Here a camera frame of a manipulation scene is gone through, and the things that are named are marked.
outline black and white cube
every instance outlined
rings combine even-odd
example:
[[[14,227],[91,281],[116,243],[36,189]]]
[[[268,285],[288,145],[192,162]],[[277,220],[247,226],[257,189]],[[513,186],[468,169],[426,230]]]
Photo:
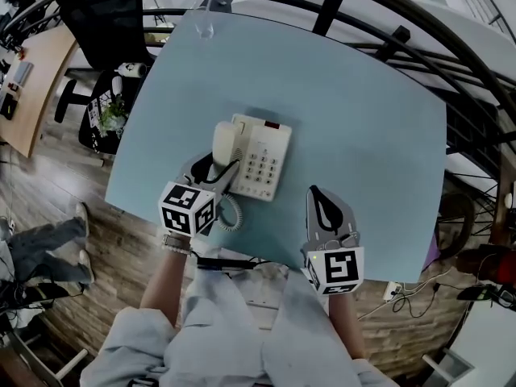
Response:
[[[364,247],[308,252],[303,273],[318,294],[353,292],[364,281]]]
[[[169,182],[158,203],[163,227],[195,236],[215,220],[215,193]]]

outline person's arm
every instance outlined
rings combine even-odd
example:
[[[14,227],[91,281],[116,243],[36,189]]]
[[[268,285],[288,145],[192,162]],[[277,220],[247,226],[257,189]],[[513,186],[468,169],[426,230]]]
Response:
[[[330,320],[344,347],[353,359],[363,387],[396,387],[397,384],[365,359],[365,342],[362,327],[356,317],[355,300],[350,293],[330,296]]]
[[[351,358],[353,360],[365,358],[364,336],[356,317],[355,300],[352,294],[331,295],[329,316]]]
[[[182,235],[181,247],[189,249]],[[162,368],[164,352],[176,331],[186,255],[169,251],[145,289],[139,310],[126,308],[113,326],[97,358],[82,372],[81,387],[127,387]]]
[[[190,238],[178,234],[174,234],[173,237],[181,241],[183,249],[189,250]],[[178,252],[170,251],[165,255],[149,281],[139,305],[139,308],[161,311],[173,327],[176,325],[179,311],[185,262],[186,255]]]

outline white telephone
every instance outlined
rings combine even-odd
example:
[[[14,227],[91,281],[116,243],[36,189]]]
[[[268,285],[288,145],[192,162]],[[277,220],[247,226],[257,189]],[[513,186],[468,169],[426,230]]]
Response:
[[[234,114],[219,123],[213,138],[215,168],[240,160],[230,192],[271,202],[280,180],[292,129],[285,125]]]

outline floor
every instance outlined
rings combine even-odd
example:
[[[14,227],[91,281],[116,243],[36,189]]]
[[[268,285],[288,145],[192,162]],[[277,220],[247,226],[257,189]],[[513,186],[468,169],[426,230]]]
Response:
[[[92,90],[94,78],[94,73],[81,75],[83,94]],[[67,80],[61,82],[58,93]],[[83,106],[70,106],[64,122],[59,124],[53,121],[57,100],[58,97],[45,119],[40,142],[93,156],[77,141]],[[103,201],[112,168],[109,156],[104,156],[106,163],[102,168],[95,168],[43,156],[27,159],[8,146],[0,148],[0,155],[4,160],[12,159],[12,166],[0,167],[0,214],[9,215],[11,206],[19,231],[70,218],[79,201],[89,208],[87,250],[97,280],[83,296],[57,301],[42,319],[54,335],[75,350],[86,348],[95,356],[117,312],[126,306],[139,305],[145,285],[164,255],[160,248],[161,232],[157,226]],[[77,244],[70,243],[61,248],[58,255],[77,262],[78,250]],[[434,263],[420,281],[449,268],[449,264]],[[183,290],[191,282],[192,273],[190,265]],[[452,268],[437,281],[467,287],[475,280]],[[384,291],[384,282],[366,281],[355,293],[358,314],[366,314],[379,306]],[[432,293],[432,285],[427,285],[411,298],[414,314],[426,309]],[[422,355],[432,354],[446,345],[463,318],[467,304],[456,300],[457,293],[456,289],[441,286],[431,308],[418,319],[410,317],[407,306],[397,314],[392,306],[385,306],[364,318],[362,325],[371,362],[391,377],[410,376],[423,369]]]

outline sneaker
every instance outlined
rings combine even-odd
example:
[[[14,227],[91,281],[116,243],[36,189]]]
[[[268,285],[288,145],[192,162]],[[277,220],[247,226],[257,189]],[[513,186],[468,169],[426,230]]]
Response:
[[[75,205],[75,216],[84,221],[86,236],[89,236],[88,210],[86,209],[86,205],[84,203],[78,202]]]
[[[93,284],[95,282],[95,275],[93,269],[91,268],[91,259],[89,258],[88,252],[86,252],[84,249],[81,249],[81,252],[79,252],[79,264],[87,267],[89,275],[91,276],[91,281],[89,283]]]
[[[15,221],[12,219],[10,220],[9,222],[9,232],[10,232],[10,236],[13,236],[15,234],[15,231],[16,231],[16,223]]]

